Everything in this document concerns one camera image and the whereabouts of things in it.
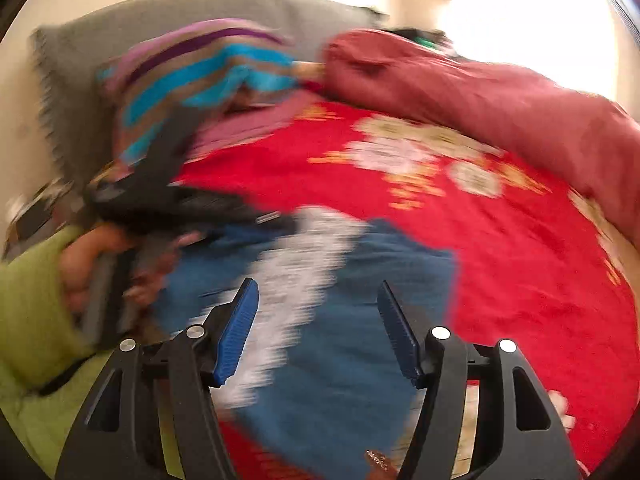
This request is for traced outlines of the left hand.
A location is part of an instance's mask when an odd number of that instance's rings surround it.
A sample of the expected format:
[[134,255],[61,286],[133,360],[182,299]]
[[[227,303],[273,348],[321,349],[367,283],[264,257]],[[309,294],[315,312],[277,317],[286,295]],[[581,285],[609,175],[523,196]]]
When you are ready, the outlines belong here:
[[[201,233],[191,232],[174,240],[166,252],[134,274],[124,297],[131,300],[138,308],[148,308],[164,288],[166,276],[174,270],[179,258],[179,249],[194,244],[202,238]],[[101,223],[68,245],[61,252],[58,260],[68,310],[73,314],[81,314],[85,311],[89,302],[89,285],[93,268],[101,256],[119,255],[137,247],[140,242],[140,238],[130,236],[119,226]]]

